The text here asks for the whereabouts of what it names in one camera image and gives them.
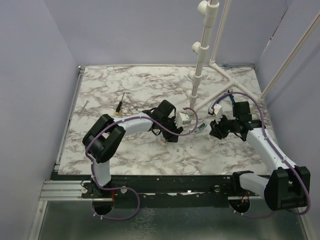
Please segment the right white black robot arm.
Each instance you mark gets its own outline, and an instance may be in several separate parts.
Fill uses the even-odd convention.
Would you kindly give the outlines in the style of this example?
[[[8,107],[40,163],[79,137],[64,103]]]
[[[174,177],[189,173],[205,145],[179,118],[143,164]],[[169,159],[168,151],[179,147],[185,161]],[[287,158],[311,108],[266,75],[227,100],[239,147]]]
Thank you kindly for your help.
[[[254,120],[247,101],[232,104],[233,119],[228,119],[221,105],[213,103],[208,113],[214,116],[210,123],[210,135],[220,140],[235,134],[253,147],[266,165],[270,177],[256,175],[252,171],[232,174],[229,189],[240,196],[249,191],[262,197],[272,211],[307,208],[310,205],[310,171],[297,166],[275,144],[259,119]]]

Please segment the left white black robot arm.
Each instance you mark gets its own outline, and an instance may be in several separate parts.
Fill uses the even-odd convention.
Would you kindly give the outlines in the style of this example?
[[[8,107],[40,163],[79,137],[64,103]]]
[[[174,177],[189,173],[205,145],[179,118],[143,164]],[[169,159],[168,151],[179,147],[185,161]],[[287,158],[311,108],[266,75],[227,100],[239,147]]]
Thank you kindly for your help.
[[[109,160],[124,137],[159,130],[167,142],[176,143],[183,128],[177,127],[175,120],[176,107],[167,100],[163,100],[158,107],[131,117],[112,118],[103,114],[82,139],[86,156],[92,157],[94,193],[101,198],[110,193]]]

